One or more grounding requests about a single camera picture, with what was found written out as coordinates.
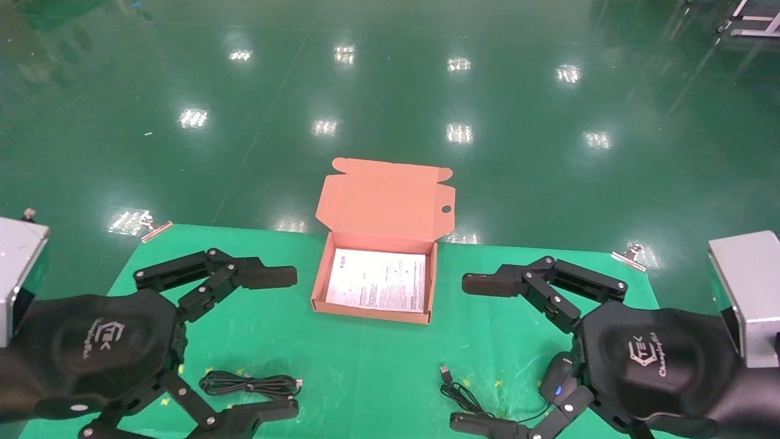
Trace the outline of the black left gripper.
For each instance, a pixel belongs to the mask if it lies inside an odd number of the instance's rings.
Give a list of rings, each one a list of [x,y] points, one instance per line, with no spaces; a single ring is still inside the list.
[[[189,438],[252,438],[263,423],[295,418],[295,399],[237,405],[215,412],[170,366],[179,319],[194,323],[240,287],[292,287],[294,266],[265,266],[217,248],[137,270],[139,292],[81,295],[31,303],[2,349],[2,422],[72,419],[100,412],[81,438],[142,438],[119,423],[128,403],[158,386],[197,423]],[[174,306],[159,295],[198,282]]]

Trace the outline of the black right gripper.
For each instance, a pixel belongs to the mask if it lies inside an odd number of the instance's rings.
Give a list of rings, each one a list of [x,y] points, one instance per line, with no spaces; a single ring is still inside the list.
[[[576,332],[580,381],[593,392],[590,407],[609,423],[707,423],[744,366],[721,318],[635,309],[621,303],[623,280],[552,256],[466,273],[462,289],[523,297],[558,330]],[[560,291],[603,305],[582,318]]]

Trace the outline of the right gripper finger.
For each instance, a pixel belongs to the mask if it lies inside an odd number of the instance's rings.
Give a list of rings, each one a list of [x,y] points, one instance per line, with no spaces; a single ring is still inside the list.
[[[453,412],[452,430],[487,438],[555,438],[583,412],[590,409],[615,431],[632,438],[652,438],[647,421],[656,414],[656,390],[649,386],[627,386],[626,391],[592,392],[585,385],[560,385],[552,393],[554,409],[543,412],[535,427],[523,423]]]

